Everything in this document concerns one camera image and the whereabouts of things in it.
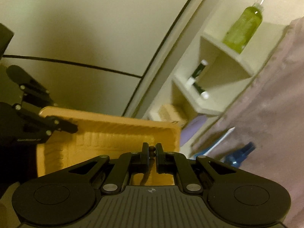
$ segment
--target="pink fabric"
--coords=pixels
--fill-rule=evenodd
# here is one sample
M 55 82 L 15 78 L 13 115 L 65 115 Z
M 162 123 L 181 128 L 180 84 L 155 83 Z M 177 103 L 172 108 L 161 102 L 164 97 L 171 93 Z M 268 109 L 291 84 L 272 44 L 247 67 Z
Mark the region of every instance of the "pink fabric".
M 193 149 L 207 147 L 216 133 L 234 126 L 210 156 L 254 142 L 257 148 L 241 168 L 284 186 L 292 201 L 284 223 L 304 227 L 304 18 L 291 22 L 251 86 Z

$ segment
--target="yellow basket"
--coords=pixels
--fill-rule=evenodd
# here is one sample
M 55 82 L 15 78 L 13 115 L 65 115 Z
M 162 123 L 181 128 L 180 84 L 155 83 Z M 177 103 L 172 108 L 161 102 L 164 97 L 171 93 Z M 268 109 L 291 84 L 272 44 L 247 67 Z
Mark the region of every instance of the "yellow basket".
M 180 128 L 168 122 L 154 122 L 133 118 L 46 107 L 40 116 L 57 116 L 78 126 L 78 132 L 55 131 L 45 144 L 37 146 L 38 176 L 78 164 L 98 155 L 111 159 L 131 151 L 141 151 L 143 142 L 150 146 L 161 143 L 164 151 L 179 151 Z M 142 176 L 133 180 L 137 185 Z M 173 178 L 158 175 L 155 166 L 146 185 L 172 185 Z

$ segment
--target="metal screw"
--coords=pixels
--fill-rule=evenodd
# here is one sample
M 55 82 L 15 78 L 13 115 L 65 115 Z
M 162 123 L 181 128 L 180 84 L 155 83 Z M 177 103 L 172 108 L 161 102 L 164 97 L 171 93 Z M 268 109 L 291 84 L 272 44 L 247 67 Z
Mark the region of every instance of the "metal screw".
M 18 111 L 21 110 L 21 105 L 19 105 L 19 104 L 16 105 L 16 106 L 15 106 L 15 109 L 18 110 Z
M 116 184 L 109 183 L 109 184 L 104 185 L 102 188 L 105 191 L 115 191 L 118 189 L 118 186 Z
M 201 186 L 195 183 L 191 183 L 186 186 L 186 189 L 189 191 L 199 191 L 201 189 Z

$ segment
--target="green bottle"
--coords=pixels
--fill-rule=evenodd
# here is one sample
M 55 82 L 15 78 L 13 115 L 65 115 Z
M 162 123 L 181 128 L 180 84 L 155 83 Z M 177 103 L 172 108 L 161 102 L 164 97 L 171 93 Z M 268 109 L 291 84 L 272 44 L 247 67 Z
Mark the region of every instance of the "green bottle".
M 244 10 L 241 17 L 227 32 L 223 43 L 237 53 L 241 53 L 262 22 L 264 0 L 258 0 L 253 6 Z

